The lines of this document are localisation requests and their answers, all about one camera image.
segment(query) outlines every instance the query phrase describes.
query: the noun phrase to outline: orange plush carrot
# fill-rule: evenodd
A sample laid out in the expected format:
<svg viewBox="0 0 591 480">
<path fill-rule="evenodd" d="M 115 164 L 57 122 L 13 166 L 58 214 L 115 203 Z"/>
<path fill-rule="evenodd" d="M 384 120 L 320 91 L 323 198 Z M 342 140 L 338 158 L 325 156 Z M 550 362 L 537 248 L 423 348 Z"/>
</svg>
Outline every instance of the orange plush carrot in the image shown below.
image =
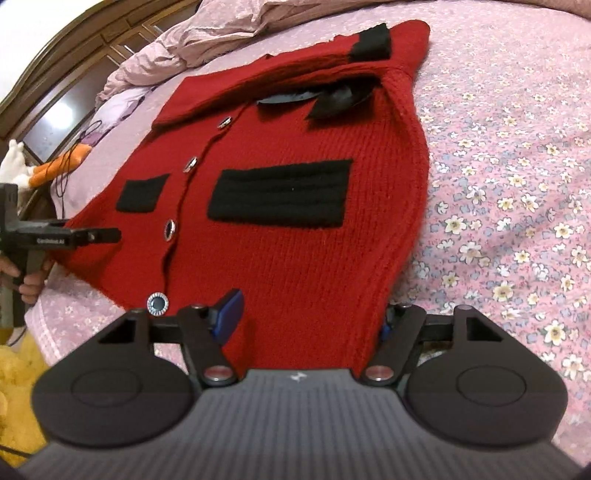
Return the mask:
<svg viewBox="0 0 591 480">
<path fill-rule="evenodd" d="M 29 179 L 29 186 L 31 188 L 37 188 L 45 182 L 54 180 L 63 173 L 77 169 L 91 150 L 92 147 L 89 145 L 77 144 L 74 148 L 69 149 L 59 157 L 35 167 Z"/>
</svg>

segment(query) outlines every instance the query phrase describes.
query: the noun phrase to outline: stuffed toy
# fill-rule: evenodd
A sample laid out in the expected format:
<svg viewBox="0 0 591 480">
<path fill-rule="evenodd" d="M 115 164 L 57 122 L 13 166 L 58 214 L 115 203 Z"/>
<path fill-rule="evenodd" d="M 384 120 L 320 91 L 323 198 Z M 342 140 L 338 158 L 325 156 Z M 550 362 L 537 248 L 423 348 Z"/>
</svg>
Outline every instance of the stuffed toy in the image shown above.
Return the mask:
<svg viewBox="0 0 591 480">
<path fill-rule="evenodd" d="M 24 204 L 27 192 L 40 187 L 59 175 L 77 169 L 88 156 L 92 147 L 77 143 L 64 154 L 36 167 L 29 167 L 25 162 L 24 144 L 10 140 L 8 152 L 0 164 L 0 183 L 18 185 L 18 208 Z"/>
<path fill-rule="evenodd" d="M 48 369 L 33 337 L 27 332 L 18 348 L 0 346 L 0 446 L 35 453 L 45 444 L 31 408 L 33 385 Z M 16 467 L 26 459 L 0 450 Z"/>
<path fill-rule="evenodd" d="M 20 209 L 31 190 L 29 179 L 33 174 L 33 167 L 27 166 L 24 155 L 24 144 L 10 140 L 8 152 L 0 163 L 0 183 L 15 183 L 18 185 L 18 208 Z"/>
</svg>

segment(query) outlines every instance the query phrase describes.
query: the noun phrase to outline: red knitted sweater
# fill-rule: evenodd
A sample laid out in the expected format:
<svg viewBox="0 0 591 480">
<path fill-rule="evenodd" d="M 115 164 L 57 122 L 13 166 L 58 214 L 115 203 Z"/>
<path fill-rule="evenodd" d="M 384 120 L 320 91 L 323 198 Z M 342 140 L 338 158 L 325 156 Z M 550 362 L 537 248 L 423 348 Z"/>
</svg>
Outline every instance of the red knitted sweater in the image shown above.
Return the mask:
<svg viewBox="0 0 591 480">
<path fill-rule="evenodd" d="M 349 367 L 358 373 L 375 349 L 389 290 L 426 203 L 428 151 L 412 87 L 429 27 L 413 20 L 389 33 L 387 60 L 355 61 L 361 37 L 353 35 L 186 78 L 152 133 L 67 225 L 118 227 L 121 242 L 59 253 L 56 260 L 125 309 L 145 307 L 162 292 L 167 314 L 174 314 L 240 288 L 245 314 L 224 347 L 239 372 Z M 360 76 L 379 80 L 371 98 L 327 120 L 307 118 L 314 99 L 270 109 L 254 101 Z M 208 215 L 225 170 L 345 159 L 352 161 L 340 226 Z M 133 206 L 146 179 L 160 179 L 151 209 Z M 125 193 L 129 180 L 140 182 Z M 119 208 L 124 193 L 132 211 Z M 241 208 L 248 213 L 249 203 Z"/>
</svg>

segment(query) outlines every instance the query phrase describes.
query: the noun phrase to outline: metal pin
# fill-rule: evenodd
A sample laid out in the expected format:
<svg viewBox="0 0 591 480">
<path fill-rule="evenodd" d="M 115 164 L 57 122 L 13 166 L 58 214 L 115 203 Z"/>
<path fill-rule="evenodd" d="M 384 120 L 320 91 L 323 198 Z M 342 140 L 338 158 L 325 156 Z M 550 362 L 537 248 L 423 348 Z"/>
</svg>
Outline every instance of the metal pin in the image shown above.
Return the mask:
<svg viewBox="0 0 591 480">
<path fill-rule="evenodd" d="M 226 367 L 226 365 L 215 365 L 213 367 L 207 367 L 203 375 L 211 382 L 224 382 L 230 380 L 234 372 L 230 367 Z"/>
<path fill-rule="evenodd" d="M 385 365 L 372 365 L 365 369 L 365 376 L 374 382 L 385 382 L 394 376 L 394 370 Z"/>
</svg>

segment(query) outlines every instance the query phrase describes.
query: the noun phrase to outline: yellow plush toy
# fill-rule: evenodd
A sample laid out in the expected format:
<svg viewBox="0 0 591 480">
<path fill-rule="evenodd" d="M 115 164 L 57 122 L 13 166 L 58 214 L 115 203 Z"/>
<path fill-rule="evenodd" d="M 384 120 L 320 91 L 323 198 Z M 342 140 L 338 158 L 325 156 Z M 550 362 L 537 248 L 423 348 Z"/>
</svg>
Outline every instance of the yellow plush toy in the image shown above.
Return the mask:
<svg viewBox="0 0 591 480">
<path fill-rule="evenodd" d="M 0 346 L 0 446 L 35 453 L 45 444 L 31 408 L 31 391 L 47 370 L 33 337 L 27 332 L 18 349 Z M 24 458 L 0 450 L 2 457 L 16 467 Z"/>
</svg>

